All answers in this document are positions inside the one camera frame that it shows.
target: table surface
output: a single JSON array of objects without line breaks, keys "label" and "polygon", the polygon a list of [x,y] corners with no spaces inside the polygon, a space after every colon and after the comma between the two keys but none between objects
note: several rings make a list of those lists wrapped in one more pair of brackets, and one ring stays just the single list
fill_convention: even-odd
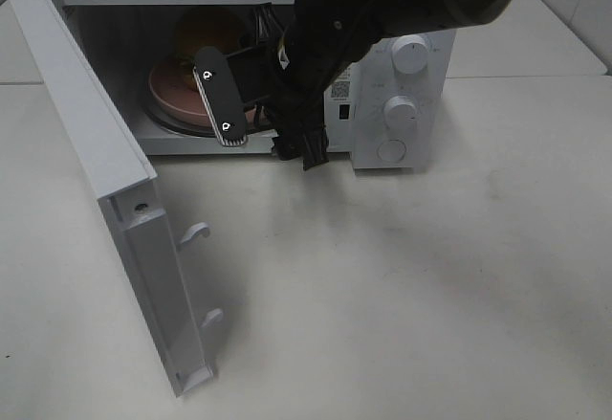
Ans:
[{"label": "table surface", "polygon": [[[11,5],[0,6],[0,83],[40,82]],[[602,75],[597,57],[540,0],[514,0],[493,24],[459,30],[449,77]]]},{"label": "table surface", "polygon": [[181,399],[44,86],[0,86],[0,417],[609,418],[612,78],[449,80],[427,173],[153,164],[227,313]]}]

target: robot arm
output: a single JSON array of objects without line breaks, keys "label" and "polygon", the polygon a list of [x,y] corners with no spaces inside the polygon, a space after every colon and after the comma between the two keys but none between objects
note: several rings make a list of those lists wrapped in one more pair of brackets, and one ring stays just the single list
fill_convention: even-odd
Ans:
[{"label": "robot arm", "polygon": [[[218,53],[210,48],[196,57],[195,76],[203,100],[210,106],[222,104],[224,93],[242,92],[245,104],[257,99],[278,133],[274,140],[276,153],[281,159],[302,156],[304,168],[308,169],[327,162],[324,91],[348,65],[361,60],[372,45],[385,37],[490,23],[510,1],[295,0],[295,18],[284,32],[271,35],[265,45],[230,55],[229,71],[218,68],[220,74],[233,77],[226,76],[214,84],[202,79],[201,74],[213,59],[220,64]],[[241,77],[245,67],[257,74]],[[248,87],[252,84],[249,80],[254,79],[258,85]],[[214,85],[214,90],[207,89],[207,83]],[[217,112],[219,116],[213,113],[212,117],[224,129],[232,130],[240,123],[237,131],[228,132],[233,133],[233,144],[239,144],[235,139],[243,137],[242,122],[221,122],[231,116]]]}]

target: microwave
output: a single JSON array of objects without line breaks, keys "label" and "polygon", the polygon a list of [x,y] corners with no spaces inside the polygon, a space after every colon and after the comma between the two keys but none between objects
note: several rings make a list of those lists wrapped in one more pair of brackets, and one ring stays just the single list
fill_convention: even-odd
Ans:
[{"label": "microwave", "polygon": [[[270,154],[274,132],[258,128],[242,147],[217,142],[181,72],[177,30],[222,13],[220,22],[239,24],[240,45],[254,7],[272,4],[288,21],[294,0],[10,2],[180,396],[218,370],[209,341],[223,310],[189,285],[180,258],[211,228],[172,232],[147,156]],[[453,42],[453,30],[384,39],[350,66],[324,95],[329,152],[355,169],[425,171]]]}]

